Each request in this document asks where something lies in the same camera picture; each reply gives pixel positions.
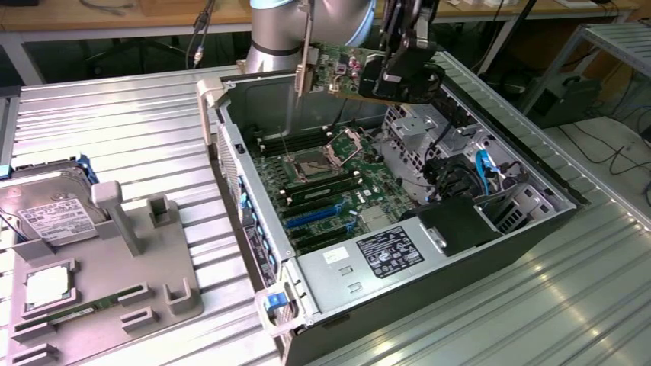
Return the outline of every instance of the warning label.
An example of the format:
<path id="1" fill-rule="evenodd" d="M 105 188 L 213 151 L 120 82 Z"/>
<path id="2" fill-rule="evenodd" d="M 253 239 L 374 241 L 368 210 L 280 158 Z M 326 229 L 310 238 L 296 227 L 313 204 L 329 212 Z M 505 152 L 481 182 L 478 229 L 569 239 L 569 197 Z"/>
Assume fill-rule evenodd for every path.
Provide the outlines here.
<path id="1" fill-rule="evenodd" d="M 425 260 L 402 226 L 358 240 L 357 246 L 377 278 L 385 278 Z"/>

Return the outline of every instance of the sticker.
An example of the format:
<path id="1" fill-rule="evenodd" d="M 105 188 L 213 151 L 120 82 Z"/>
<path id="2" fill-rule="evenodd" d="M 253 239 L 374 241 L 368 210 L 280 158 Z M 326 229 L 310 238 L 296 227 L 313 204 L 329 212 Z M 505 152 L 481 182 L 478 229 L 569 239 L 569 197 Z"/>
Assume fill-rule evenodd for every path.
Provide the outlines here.
<path id="1" fill-rule="evenodd" d="M 18 215 L 46 241 L 94 230 L 90 217 L 77 199 L 20 210 Z"/>
<path id="2" fill-rule="evenodd" d="M 358 193 L 358 191 L 356 191 L 354 195 L 357 196 L 358 201 L 364 204 L 366 202 L 366 200 L 364 199 L 364 196 L 361 196 L 361 193 Z"/>
<path id="3" fill-rule="evenodd" d="M 377 278 L 385 278 L 425 260 L 402 226 L 357 240 L 357 246 Z"/>
<path id="4" fill-rule="evenodd" d="M 348 252 L 345 251 L 345 247 L 340 246 L 338 248 L 336 248 L 333 250 L 328 250 L 322 254 L 322 258 L 325 258 L 325 263 L 328 263 L 329 265 L 332 263 L 340 261 L 341 259 L 346 259 L 348 258 Z"/>

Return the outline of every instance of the motherboard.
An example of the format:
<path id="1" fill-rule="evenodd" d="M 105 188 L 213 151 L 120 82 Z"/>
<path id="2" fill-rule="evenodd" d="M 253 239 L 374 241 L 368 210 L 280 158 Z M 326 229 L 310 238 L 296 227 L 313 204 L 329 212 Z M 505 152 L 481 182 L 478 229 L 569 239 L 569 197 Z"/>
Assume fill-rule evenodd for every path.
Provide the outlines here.
<path id="1" fill-rule="evenodd" d="M 254 167 L 298 254 L 384 228 L 416 206 L 373 141 L 353 127 L 258 140 Z"/>

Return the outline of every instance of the metal table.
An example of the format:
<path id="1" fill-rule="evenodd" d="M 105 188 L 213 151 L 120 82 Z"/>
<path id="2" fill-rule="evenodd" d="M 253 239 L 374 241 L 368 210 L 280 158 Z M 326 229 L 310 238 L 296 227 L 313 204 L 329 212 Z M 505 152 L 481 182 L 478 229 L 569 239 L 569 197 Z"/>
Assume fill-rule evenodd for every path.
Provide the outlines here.
<path id="1" fill-rule="evenodd" d="M 651 340 L 651 222 L 445 53 L 446 74 L 592 201 L 500 272 L 312 365 L 644 364 Z M 13 164 L 82 150 L 100 179 L 124 184 L 126 208 L 166 193 L 181 205 L 205 313 L 90 364 L 278 364 L 208 174 L 194 82 L 234 67 L 24 88 Z M 12 254 L 0 254 L 6 327 Z M 6 329 L 0 330 L 5 344 Z"/>
<path id="2" fill-rule="evenodd" d="M 24 88 L 9 108 L 13 166 L 85 153 L 101 181 L 118 180 L 124 208 L 164 193 L 176 200 L 190 246 L 204 313 L 173 329 L 112 350 L 89 364 L 278 364 L 276 345 L 253 309 L 253 289 L 208 167 L 194 84 L 234 66 Z M 2 248 L 6 248 L 6 235 Z M 0 352 L 13 252 L 0 254 Z"/>
<path id="3" fill-rule="evenodd" d="M 540 81 L 522 98 L 520 110 L 524 114 L 530 111 L 549 80 L 558 74 L 566 58 L 582 40 L 651 77 L 651 26 L 641 23 L 581 25 L 566 40 Z"/>

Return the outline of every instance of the barcode sticker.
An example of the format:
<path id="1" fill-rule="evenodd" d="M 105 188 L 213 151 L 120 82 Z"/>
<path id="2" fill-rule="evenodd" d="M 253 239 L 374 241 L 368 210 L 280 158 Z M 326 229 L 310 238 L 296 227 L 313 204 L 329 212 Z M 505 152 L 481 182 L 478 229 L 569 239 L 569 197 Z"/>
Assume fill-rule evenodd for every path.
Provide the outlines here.
<path id="1" fill-rule="evenodd" d="M 22 222 L 46 241 L 62 239 L 94 229 L 90 217 L 77 199 L 20 210 L 18 215 L 22 217 Z"/>

